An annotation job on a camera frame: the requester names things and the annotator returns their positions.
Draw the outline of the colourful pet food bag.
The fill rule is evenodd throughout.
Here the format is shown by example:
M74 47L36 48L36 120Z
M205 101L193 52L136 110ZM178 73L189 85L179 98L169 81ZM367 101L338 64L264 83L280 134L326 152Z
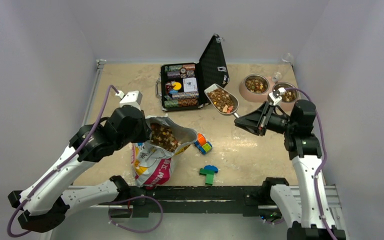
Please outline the colourful pet food bag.
M131 169L137 187L154 188L172 176L180 155L197 139L198 133L165 116L147 116L150 139L132 144Z

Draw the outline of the metal food scoop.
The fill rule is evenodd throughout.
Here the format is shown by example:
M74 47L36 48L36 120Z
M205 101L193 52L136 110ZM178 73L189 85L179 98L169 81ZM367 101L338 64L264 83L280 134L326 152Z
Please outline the metal food scoop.
M230 92L225 90L220 85L214 83L204 90L204 93L210 104L224 116L234 116L238 118L237 110L239 101Z

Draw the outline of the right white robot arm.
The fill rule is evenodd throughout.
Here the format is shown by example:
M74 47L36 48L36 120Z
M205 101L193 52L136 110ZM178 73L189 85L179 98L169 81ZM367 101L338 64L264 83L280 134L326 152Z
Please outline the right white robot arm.
M290 115L278 114L280 107L264 102L257 110L237 116L234 125L256 136L267 131L282 134L293 165L300 202L286 184L269 184L260 196L268 204L275 202L288 226L289 240L345 240L346 232L337 227L330 211L323 181L322 147L312 133L316 106L308 100L294 103Z

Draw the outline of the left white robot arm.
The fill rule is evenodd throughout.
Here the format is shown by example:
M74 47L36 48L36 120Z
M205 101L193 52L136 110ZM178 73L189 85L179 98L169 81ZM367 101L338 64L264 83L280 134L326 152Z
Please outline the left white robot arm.
M69 189L69 186L103 158L130 143L147 141L150 134L144 112L132 105L118 107L110 117L100 117L94 124L82 126L40 179L29 188L14 190L8 195L11 206L16 209L10 219L17 219L28 233L45 233L90 206L126 203L131 188L119 175L80 190Z

